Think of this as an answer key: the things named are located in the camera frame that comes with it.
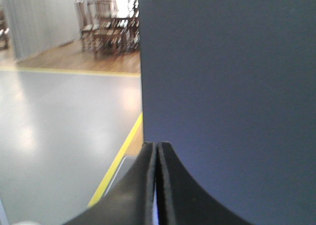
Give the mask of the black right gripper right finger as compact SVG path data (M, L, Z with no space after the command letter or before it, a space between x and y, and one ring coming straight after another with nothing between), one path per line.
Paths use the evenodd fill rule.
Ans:
M160 142L157 146L156 188L160 225L250 224L195 181L169 142Z

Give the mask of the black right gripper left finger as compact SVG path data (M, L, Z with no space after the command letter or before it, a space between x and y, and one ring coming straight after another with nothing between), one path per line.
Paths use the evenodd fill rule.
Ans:
M67 225L151 225L157 146L144 143L122 179L91 208Z

